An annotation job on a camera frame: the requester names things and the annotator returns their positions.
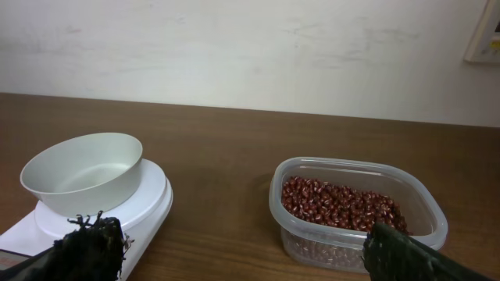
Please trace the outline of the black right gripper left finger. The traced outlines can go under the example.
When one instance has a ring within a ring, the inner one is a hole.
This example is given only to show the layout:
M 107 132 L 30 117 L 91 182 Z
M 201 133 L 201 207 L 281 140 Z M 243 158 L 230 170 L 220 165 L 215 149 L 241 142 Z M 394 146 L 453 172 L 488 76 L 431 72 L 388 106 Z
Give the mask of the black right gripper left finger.
M 78 215 L 67 222 L 78 229 L 55 240 L 52 247 L 1 271 L 2 280 L 117 281 L 125 254 L 134 242 L 115 217 L 96 220 Z

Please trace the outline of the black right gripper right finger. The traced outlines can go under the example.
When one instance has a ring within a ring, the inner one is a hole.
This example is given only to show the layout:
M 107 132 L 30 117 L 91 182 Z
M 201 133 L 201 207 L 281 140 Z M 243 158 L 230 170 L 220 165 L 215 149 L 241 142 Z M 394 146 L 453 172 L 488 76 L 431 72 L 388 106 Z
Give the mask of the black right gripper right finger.
M 491 281 L 378 222 L 367 233 L 362 261 L 371 281 Z

